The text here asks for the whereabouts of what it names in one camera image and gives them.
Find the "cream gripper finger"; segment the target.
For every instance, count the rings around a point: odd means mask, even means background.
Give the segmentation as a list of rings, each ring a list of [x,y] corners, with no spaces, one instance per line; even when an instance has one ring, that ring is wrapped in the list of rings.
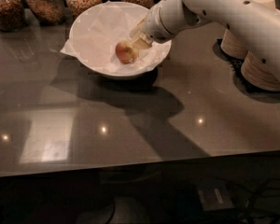
[[[137,44],[137,41],[138,41],[137,38],[131,38],[131,39],[128,40],[128,44],[133,49],[140,49],[138,44]]]
[[[136,60],[144,59],[149,54],[149,49],[134,48],[134,55]]]

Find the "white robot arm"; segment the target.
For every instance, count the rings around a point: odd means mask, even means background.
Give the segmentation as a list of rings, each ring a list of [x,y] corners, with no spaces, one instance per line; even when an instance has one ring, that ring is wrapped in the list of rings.
[[[280,81],[280,13],[253,0],[162,0],[134,26],[130,38],[147,49],[209,21],[230,30]]]

